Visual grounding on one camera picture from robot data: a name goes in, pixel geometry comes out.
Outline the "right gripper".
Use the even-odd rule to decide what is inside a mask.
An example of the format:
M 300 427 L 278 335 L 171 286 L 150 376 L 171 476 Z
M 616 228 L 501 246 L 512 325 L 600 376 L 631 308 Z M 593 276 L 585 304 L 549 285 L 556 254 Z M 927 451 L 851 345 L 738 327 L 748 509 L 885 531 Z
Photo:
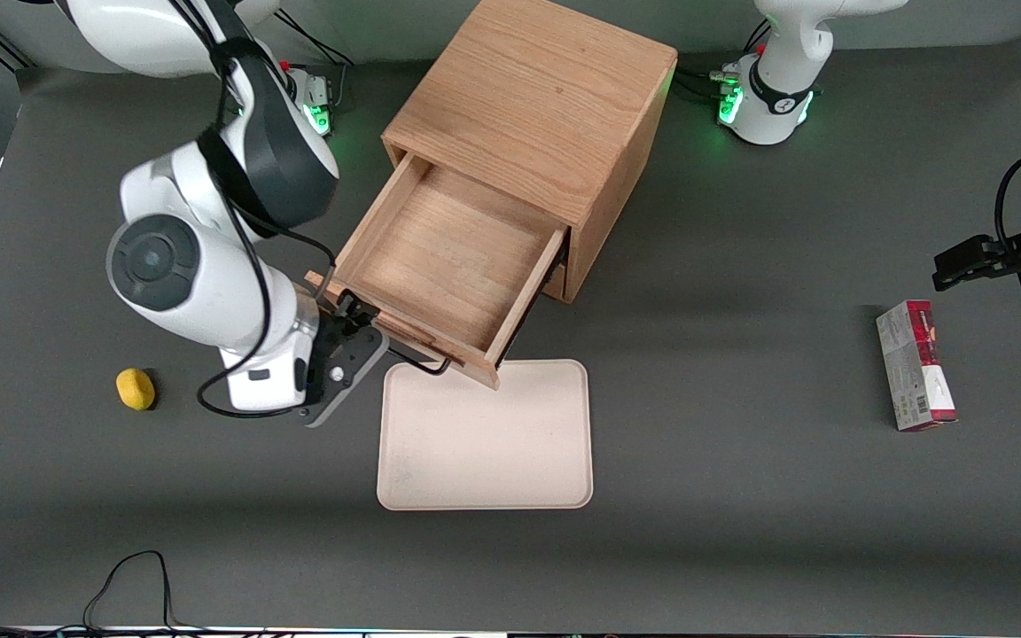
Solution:
M 333 303 L 340 330 L 321 330 L 305 367 L 301 421 L 319 428 L 361 383 L 388 350 L 388 338 L 374 327 L 380 310 L 343 291 Z

